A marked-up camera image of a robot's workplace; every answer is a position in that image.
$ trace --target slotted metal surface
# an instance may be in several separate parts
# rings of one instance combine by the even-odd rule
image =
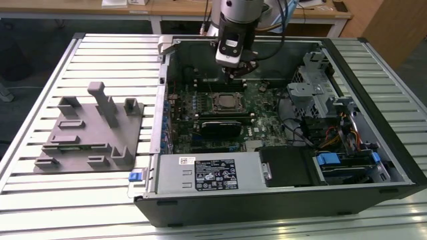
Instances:
[[[150,157],[146,154],[150,150],[159,73],[156,42],[155,35],[131,34],[87,34],[83,40],[74,40],[58,73],[54,73],[47,84],[44,98],[42,93],[40,107],[36,104],[30,113],[28,130],[18,134],[18,138],[23,135],[22,142],[15,140],[12,146],[16,145],[16,151],[6,155],[11,156],[10,165],[6,165],[8,159],[2,161],[6,165],[3,169],[7,169],[3,170],[0,181],[2,238],[426,238],[427,227],[421,224],[427,220],[427,191],[403,200],[383,202],[359,214],[341,217],[155,228],[128,198],[127,172],[34,174],[40,144],[46,142],[60,114],[56,108],[60,96],[78,95],[82,103],[95,103],[95,99],[86,94],[87,84],[94,80],[106,83],[106,92],[115,101],[120,102],[132,96],[147,105],[136,165],[148,165]],[[419,166],[427,171],[426,112],[402,87],[401,80],[383,69],[359,41],[335,40],[335,44]],[[127,66],[123,63],[139,64]],[[342,91],[349,93],[338,77],[337,81]]]

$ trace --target blue tab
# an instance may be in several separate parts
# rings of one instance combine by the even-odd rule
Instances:
[[[377,152],[371,153],[373,159],[375,160],[375,163],[378,163],[382,159],[381,159],[381,155]]]
[[[142,182],[143,181],[143,173],[142,172],[131,172],[128,174],[128,181],[132,182]]]
[[[317,156],[315,158],[318,160],[319,165],[342,163],[339,155],[334,152],[321,153],[319,156]]]

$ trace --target table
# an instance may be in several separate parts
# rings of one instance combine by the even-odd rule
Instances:
[[[132,96],[146,104],[136,168],[148,166],[162,64],[158,42],[158,35],[143,34],[80,34],[72,39],[0,161],[3,238],[426,239],[427,190],[405,199],[386,201],[354,215],[155,228],[128,197],[128,172],[34,174],[35,158],[60,115],[56,107],[60,97],[78,95],[80,103],[95,103],[86,87],[96,78],[104,82],[104,92],[116,102]],[[333,39],[333,42],[426,173],[426,107],[369,43],[351,38]],[[349,95],[339,76],[335,80],[343,94]]]
[[[203,21],[205,17],[206,2],[202,0],[151,0],[147,5],[128,5],[128,8],[118,9],[102,9],[102,1],[2,0],[0,18],[146,20],[151,21],[152,33],[162,34],[162,21]],[[333,0],[327,0],[326,5],[333,7]],[[327,36],[339,37],[351,18],[350,12],[297,9],[290,22],[333,25]]]

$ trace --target motherboard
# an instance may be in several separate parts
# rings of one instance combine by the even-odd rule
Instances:
[[[230,85],[170,84],[175,154],[254,152],[287,144],[277,112],[278,88],[262,80]]]

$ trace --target cpu socket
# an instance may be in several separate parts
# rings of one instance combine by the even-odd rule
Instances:
[[[217,113],[242,113],[246,111],[241,93],[214,93],[213,109]]]

